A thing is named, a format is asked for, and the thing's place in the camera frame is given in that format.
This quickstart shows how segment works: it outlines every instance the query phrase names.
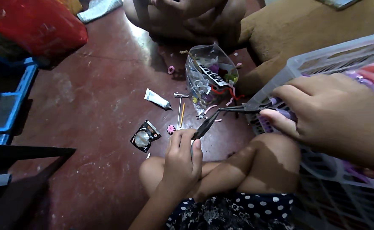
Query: pink ring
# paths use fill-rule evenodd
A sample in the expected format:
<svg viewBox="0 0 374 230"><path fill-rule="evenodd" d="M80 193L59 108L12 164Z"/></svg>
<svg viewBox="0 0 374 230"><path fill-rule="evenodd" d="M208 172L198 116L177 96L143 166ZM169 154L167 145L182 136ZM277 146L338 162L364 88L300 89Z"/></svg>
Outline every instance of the pink ring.
<svg viewBox="0 0 374 230"><path fill-rule="evenodd" d="M173 74L173 73L174 73L174 66L173 66L173 65L170 66L170 67L167 69L167 72L168 72L169 74Z"/></svg>

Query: red bag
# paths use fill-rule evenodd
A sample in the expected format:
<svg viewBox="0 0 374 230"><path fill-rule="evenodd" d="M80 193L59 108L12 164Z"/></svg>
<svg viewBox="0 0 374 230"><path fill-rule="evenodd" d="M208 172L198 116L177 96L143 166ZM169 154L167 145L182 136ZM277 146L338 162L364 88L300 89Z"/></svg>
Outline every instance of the red bag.
<svg viewBox="0 0 374 230"><path fill-rule="evenodd" d="M0 33L32 55L47 58L88 41L82 22L57 0L0 0Z"/></svg>

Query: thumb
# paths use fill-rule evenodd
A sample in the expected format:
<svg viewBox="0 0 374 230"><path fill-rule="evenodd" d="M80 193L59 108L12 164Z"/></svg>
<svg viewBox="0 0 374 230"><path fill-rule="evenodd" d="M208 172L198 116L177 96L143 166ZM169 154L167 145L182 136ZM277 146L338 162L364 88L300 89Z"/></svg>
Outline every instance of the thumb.
<svg viewBox="0 0 374 230"><path fill-rule="evenodd" d="M261 110L260 114L263 117L266 117L269 123L277 130L294 139L299 139L299 133L296 130L296 123L294 121L286 118L278 111L272 109Z"/></svg>
<svg viewBox="0 0 374 230"><path fill-rule="evenodd" d="M203 170L203 151L201 150L201 140L197 139L193 142L193 172L194 174L201 175Z"/></svg>

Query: hand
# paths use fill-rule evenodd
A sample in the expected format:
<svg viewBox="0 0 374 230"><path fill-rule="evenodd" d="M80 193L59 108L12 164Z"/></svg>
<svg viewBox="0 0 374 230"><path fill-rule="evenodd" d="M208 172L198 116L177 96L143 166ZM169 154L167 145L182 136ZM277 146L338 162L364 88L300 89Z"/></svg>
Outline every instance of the hand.
<svg viewBox="0 0 374 230"><path fill-rule="evenodd" d="M186 0L181 0L181 2L176 2L173 0L150 0L151 4L157 9L167 12L180 14L186 8Z"/></svg>
<svg viewBox="0 0 374 230"><path fill-rule="evenodd" d="M299 77L276 88L297 123L263 110L271 124L326 154L374 168L374 92L343 74Z"/></svg>
<svg viewBox="0 0 374 230"><path fill-rule="evenodd" d="M221 5L224 0L150 0L158 10L181 19L199 17L210 9Z"/></svg>
<svg viewBox="0 0 374 230"><path fill-rule="evenodd" d="M201 141L195 140L191 147L191 138L195 132L195 129L175 131L166 151L163 179L160 183L180 198L183 198L197 183L203 170ZM191 148L193 148L193 159L191 159Z"/></svg>

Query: knee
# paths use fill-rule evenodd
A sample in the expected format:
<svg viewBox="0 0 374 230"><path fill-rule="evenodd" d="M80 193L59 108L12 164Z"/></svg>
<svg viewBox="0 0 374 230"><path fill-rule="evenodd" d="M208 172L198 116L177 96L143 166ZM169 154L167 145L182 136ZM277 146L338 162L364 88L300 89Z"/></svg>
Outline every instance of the knee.
<svg viewBox="0 0 374 230"><path fill-rule="evenodd" d="M241 22L246 13L245 0L229 0L227 6L229 7L228 17L233 17L230 18L230 23L236 24Z"/></svg>
<svg viewBox="0 0 374 230"><path fill-rule="evenodd" d="M140 27L139 18L137 17L136 8L133 0L125 0L123 2L124 14L127 19L135 26Z"/></svg>
<svg viewBox="0 0 374 230"><path fill-rule="evenodd" d="M263 133L251 140L251 143L261 143L261 148L273 154L285 154L287 157L300 158L300 149L296 141L279 133Z"/></svg>
<svg viewBox="0 0 374 230"><path fill-rule="evenodd" d="M149 175L154 173L159 167L163 167L164 165L164 158L152 156L149 159L146 159L139 168L139 178L140 180L144 180L148 178Z"/></svg>

